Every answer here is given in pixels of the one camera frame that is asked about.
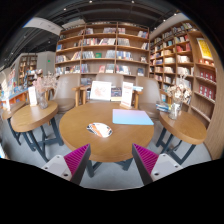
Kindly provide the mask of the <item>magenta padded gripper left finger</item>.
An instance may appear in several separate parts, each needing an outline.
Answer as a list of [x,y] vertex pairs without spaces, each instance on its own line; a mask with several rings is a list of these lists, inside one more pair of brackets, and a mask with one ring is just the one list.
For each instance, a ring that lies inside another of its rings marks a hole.
[[79,185],[91,154],[89,144],[62,156],[56,155],[42,169]]

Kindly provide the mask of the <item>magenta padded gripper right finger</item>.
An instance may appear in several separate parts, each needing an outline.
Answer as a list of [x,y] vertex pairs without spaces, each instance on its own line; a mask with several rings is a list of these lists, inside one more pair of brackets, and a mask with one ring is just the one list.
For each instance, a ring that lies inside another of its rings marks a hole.
[[132,154],[144,185],[182,169],[169,155],[158,155],[137,144],[132,144]]

